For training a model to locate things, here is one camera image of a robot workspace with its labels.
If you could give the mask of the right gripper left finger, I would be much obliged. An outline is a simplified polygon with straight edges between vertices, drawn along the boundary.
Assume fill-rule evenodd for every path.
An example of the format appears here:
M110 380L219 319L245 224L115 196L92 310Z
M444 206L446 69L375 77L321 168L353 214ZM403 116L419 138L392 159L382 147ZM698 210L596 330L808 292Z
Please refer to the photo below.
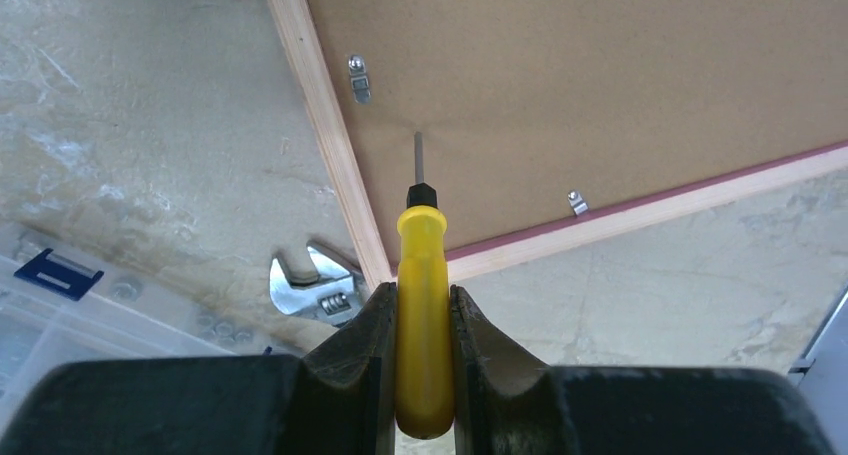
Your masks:
M291 400L293 454L393 454L397 286L380 284L357 316L301 362Z

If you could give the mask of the yellow handled screwdriver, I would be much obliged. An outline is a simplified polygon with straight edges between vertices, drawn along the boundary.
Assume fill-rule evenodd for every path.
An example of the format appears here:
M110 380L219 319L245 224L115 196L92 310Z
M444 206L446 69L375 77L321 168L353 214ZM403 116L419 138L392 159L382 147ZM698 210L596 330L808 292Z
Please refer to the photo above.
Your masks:
M445 215L424 179L423 135L414 134L414 184L399 216L395 419L422 440L446 433L454 420Z

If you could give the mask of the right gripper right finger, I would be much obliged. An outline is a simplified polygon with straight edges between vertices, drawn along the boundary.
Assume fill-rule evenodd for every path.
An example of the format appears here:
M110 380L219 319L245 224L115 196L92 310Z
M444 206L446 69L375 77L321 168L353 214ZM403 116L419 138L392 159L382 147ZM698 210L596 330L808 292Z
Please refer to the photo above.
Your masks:
M456 452L562 452L549 366L490 322L459 285L450 287L450 322Z

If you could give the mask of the pink picture frame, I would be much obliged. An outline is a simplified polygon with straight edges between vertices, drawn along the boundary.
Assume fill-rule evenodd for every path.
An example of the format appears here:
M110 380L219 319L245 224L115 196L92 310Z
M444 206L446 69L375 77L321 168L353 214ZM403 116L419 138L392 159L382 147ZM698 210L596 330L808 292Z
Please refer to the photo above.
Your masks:
M454 280L847 165L847 0L268 5L373 285L399 262L417 132Z

